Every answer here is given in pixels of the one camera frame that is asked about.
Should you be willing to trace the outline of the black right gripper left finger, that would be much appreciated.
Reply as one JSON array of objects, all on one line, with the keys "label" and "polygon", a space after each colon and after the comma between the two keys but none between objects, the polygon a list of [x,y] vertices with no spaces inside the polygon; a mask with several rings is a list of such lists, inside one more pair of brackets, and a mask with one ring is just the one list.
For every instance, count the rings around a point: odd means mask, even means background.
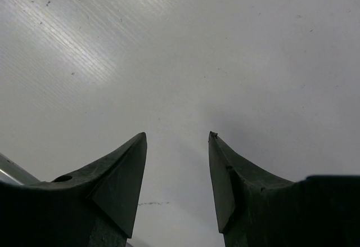
[{"label": "black right gripper left finger", "polygon": [[1,245],[125,246],[133,233],[146,153],[141,132],[51,182],[1,182]]}]

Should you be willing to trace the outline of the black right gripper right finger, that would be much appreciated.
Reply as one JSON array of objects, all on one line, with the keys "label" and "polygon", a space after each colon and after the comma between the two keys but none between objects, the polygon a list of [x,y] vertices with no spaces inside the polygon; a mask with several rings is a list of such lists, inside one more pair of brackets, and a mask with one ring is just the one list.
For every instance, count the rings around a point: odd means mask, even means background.
[{"label": "black right gripper right finger", "polygon": [[209,134],[218,230],[226,246],[358,246],[359,177],[291,182]]}]

